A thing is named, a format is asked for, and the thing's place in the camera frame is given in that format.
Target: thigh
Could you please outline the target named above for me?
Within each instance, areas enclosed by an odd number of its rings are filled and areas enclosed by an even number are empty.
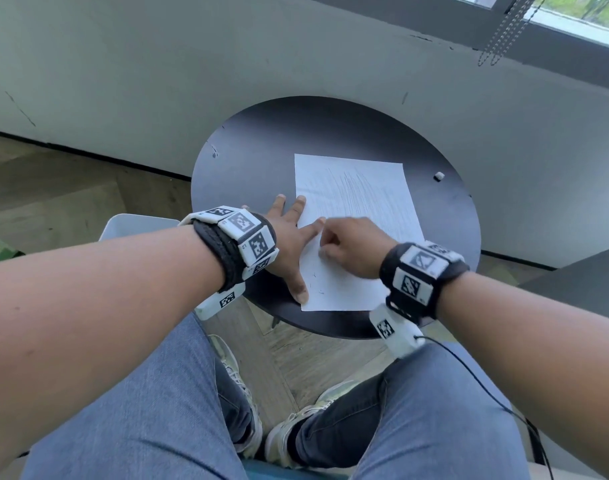
[[[503,404],[458,344],[449,344]],[[355,479],[528,480],[515,420],[447,351],[427,345],[384,373],[382,413]]]
[[[135,371],[34,445],[23,480],[246,478],[214,363],[188,315]]]

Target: jeans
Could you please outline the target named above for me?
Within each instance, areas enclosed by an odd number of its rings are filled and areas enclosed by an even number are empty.
[[[508,404],[462,347],[451,347]],[[34,445],[22,478],[245,479],[234,442],[251,421],[192,314],[128,377]],[[312,467],[357,464],[357,479],[529,478],[513,418],[435,345],[307,419],[296,449]]]

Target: hand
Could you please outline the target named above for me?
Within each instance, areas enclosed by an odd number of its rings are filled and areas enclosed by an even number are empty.
[[[398,244],[367,217],[327,219],[320,237],[320,256],[359,278],[375,280],[387,253]]]
[[[276,232],[276,247],[280,250],[276,260],[267,266],[267,271],[283,278],[291,296],[304,305],[309,300],[309,291],[300,274],[300,255],[309,241],[322,230],[324,217],[299,229],[296,224],[305,209],[306,198],[304,195],[298,196],[291,209],[283,216],[286,199],[283,194],[278,195],[265,215]]]

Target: shoe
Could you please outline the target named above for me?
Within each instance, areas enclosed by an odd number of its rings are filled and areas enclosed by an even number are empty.
[[[291,459],[287,452],[287,438],[296,424],[319,411],[327,409],[333,401],[347,394],[359,384],[358,381],[345,381],[328,388],[323,392],[313,406],[303,408],[299,413],[291,413],[282,423],[271,430],[265,443],[265,459],[268,463],[280,465],[283,468],[302,468]]]
[[[233,379],[238,387],[245,393],[245,398],[252,409],[252,434],[249,435],[243,443],[234,444],[234,447],[236,447],[236,453],[242,454],[243,458],[253,458],[256,456],[262,443],[262,421],[258,414],[258,406],[253,402],[252,392],[240,377],[238,361],[236,361],[236,357],[234,356],[234,353],[231,352],[227,343],[218,335],[209,335],[209,341],[211,342],[216,355],[218,355],[220,362],[225,366],[229,377]]]

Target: right arm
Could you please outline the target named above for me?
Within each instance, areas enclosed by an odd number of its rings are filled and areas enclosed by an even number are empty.
[[[329,219],[320,252],[377,278],[396,242],[368,219]],[[475,273],[444,286],[437,315],[520,411],[609,477],[609,319]]]

